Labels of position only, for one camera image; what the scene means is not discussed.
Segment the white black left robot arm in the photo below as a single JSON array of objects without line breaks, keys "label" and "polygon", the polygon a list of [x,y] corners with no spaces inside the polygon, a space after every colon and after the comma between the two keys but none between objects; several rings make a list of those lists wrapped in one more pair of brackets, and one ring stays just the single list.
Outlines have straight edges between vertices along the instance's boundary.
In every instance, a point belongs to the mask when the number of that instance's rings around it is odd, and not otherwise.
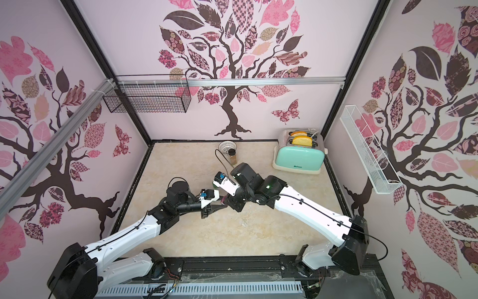
[{"label": "white black left robot arm", "polygon": [[47,281],[50,295],[57,299],[93,299],[112,286],[159,272],[164,259],[154,249],[127,259],[123,255],[166,232],[181,215],[209,213],[211,203],[219,198],[216,189],[203,189],[194,196],[185,181],[175,182],[165,198],[134,224],[86,246],[68,246]]}]

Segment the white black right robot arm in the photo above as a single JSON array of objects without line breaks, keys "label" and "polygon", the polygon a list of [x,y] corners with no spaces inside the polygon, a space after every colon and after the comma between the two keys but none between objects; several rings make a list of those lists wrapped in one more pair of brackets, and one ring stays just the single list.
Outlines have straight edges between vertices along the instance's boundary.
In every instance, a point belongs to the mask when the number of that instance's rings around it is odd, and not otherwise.
[{"label": "white black right robot arm", "polygon": [[217,174],[214,185],[228,193],[227,205],[240,212],[245,203],[257,203],[286,213],[307,224],[327,241],[307,245],[299,255],[299,263],[311,270],[336,266],[342,271],[359,275],[370,243],[367,221],[360,215],[350,218],[337,214],[300,194],[276,176],[251,181],[237,178],[234,183]]}]

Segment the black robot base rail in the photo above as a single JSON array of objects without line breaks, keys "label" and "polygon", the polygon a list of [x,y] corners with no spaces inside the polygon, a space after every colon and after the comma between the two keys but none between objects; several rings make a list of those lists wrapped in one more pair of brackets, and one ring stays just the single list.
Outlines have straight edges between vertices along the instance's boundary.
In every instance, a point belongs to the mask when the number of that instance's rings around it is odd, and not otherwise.
[{"label": "black robot base rail", "polygon": [[251,275],[304,283],[309,288],[322,285],[326,278],[347,275],[337,265],[308,269],[297,255],[262,255],[243,257],[167,257],[163,273],[170,279],[217,278],[220,275]]}]

